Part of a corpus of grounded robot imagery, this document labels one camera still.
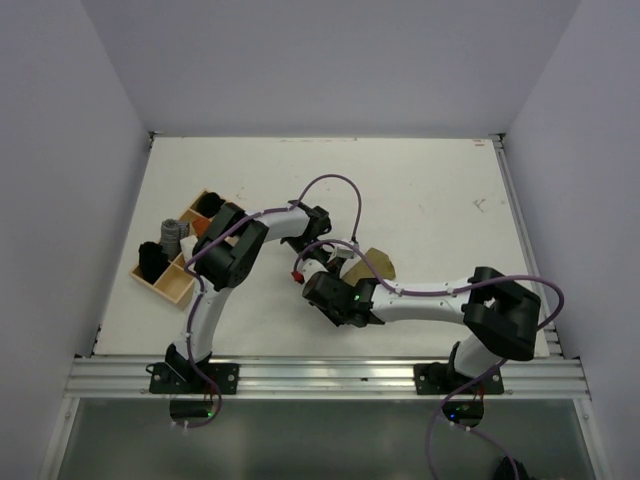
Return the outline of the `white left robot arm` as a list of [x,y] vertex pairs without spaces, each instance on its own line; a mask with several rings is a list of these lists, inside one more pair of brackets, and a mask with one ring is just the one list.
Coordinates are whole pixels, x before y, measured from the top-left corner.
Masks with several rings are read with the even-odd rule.
[[224,204],[197,241],[185,272],[195,278],[187,320],[167,349],[165,364],[185,392],[201,390],[208,379],[204,365],[213,336],[232,291],[249,276],[264,244],[281,241],[300,252],[331,231],[329,213],[300,202],[248,213]]

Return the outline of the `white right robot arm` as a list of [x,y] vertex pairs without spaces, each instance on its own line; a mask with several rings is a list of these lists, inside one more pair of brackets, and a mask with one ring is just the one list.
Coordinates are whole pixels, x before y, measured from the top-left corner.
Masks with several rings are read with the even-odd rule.
[[377,278],[350,285],[312,260],[293,277],[303,286],[302,297],[336,326],[435,321],[468,328],[470,336],[454,344],[444,373],[454,391],[470,391],[504,359],[534,358],[540,298],[490,267],[440,285],[385,284]]

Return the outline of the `olive and cream underwear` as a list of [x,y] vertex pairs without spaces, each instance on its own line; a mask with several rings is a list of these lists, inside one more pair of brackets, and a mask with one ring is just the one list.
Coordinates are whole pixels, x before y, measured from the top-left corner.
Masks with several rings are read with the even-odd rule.
[[364,260],[357,257],[344,263],[340,278],[351,286],[355,286],[361,279],[376,279],[377,276],[384,280],[396,279],[395,267],[386,253],[371,247],[365,252],[365,257],[374,268],[374,271],[369,268]]

